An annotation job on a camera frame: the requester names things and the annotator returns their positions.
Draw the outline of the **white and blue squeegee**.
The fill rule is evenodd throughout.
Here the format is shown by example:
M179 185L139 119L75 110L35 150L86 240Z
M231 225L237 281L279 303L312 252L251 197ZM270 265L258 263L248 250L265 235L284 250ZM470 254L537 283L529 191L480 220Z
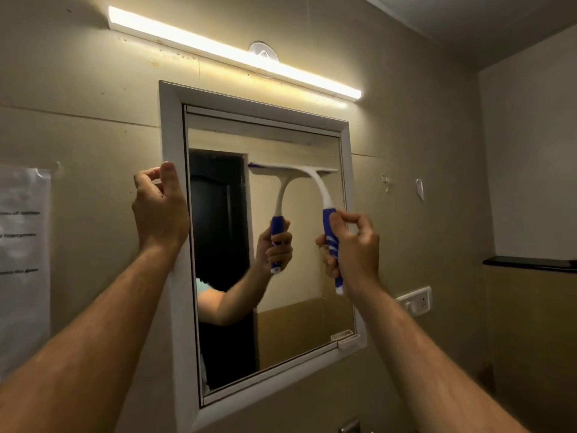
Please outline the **white and blue squeegee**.
M322 224L329 254L335 259L339 255L339 240L332 231L329 217L336 211L335 204L329 194L322 177L336 173L337 169L313 166L295 166L289 164L262 163L251 161L249 170L258 175L276 176L280 181L280 188L276 200L274 215L270 222L270 233L278 235L285 230L285 220L282 214L283 198L288 184L298 178L311 178L316 183L322 197Z

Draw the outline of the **black stone ledge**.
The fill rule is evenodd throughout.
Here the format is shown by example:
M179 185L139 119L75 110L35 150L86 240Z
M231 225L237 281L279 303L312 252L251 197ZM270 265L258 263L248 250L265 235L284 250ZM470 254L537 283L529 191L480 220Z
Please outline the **black stone ledge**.
M536 259L515 256L493 256L482 262L486 266L532 269L577 274L577 260Z

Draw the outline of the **person's right hand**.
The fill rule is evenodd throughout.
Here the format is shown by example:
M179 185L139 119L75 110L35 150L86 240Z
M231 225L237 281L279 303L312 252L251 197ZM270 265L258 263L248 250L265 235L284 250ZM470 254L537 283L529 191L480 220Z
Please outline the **person's right hand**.
M323 255L325 273L343 278L343 292L358 306L371 291L379 290L379 235L365 213L336 210L329 215L329 225L339 241L337 256Z

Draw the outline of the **person's right forearm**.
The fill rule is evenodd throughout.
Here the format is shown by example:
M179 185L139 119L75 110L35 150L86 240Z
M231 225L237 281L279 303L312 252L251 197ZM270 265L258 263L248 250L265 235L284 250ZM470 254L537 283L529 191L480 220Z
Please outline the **person's right forearm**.
M530 433L422 330L378 279L345 281L420 433Z

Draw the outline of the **white tube light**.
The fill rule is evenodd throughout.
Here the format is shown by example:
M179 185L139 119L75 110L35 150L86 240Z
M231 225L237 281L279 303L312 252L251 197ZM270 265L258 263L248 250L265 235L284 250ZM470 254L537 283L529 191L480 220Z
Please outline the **white tube light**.
M360 90L340 82L114 6L107 8L107 21L113 31L256 72L322 94L352 102L362 97Z

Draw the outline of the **person's left forearm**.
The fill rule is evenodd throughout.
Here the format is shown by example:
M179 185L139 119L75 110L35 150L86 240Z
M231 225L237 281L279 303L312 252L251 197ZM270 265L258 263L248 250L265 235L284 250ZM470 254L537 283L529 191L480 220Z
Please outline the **person's left forearm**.
M73 322L0 384L0 433L111 433L182 245L148 243Z

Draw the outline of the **white wall switch socket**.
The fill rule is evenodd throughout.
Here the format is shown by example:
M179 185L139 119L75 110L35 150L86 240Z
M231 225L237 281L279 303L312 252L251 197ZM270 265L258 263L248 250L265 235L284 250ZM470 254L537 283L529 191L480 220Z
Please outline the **white wall switch socket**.
M415 318L430 312L432 298L431 286L425 286L401 295L396 300L411 317Z

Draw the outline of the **person's left hand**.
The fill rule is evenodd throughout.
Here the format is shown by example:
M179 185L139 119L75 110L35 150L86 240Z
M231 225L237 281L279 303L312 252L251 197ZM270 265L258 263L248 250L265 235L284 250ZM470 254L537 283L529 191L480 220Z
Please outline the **person's left hand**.
M134 175L136 197L132 204L141 250L158 248L176 255L189 236L191 221L184 198L163 197L160 166Z

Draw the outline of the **white framed mirror cabinet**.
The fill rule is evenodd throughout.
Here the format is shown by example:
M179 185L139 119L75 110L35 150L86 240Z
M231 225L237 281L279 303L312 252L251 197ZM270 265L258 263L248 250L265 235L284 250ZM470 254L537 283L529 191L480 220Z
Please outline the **white framed mirror cabinet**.
M159 81L158 88L163 160L174 163L188 208L191 208L191 193L187 153L187 107L191 107L191 112L197 115L230 118L235 121L339 138L344 205L346 209L354 208L355 189L349 121L163 80ZM200 340L196 288L192 286L194 282L192 236L193 233L190 232L179 251L166 284L171 310L172 377L177 433L197 433L227 415L268 398L367 347L365 323L358 310L354 308L356 324L354 334L204 397L201 392L198 366Z

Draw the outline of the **round white wall mount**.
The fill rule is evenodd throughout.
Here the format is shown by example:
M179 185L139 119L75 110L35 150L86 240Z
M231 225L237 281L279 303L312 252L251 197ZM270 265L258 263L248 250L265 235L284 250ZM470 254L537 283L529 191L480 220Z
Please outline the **round white wall mount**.
M262 41L251 43L248 51L250 54L255 55L256 57L270 59L275 63L279 63L276 52L272 49L272 47Z

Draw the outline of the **white paper notice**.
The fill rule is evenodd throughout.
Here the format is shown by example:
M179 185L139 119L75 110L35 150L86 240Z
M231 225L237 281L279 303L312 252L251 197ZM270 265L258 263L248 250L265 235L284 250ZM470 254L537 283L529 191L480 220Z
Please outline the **white paper notice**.
M0 383L51 333L51 173L0 166Z

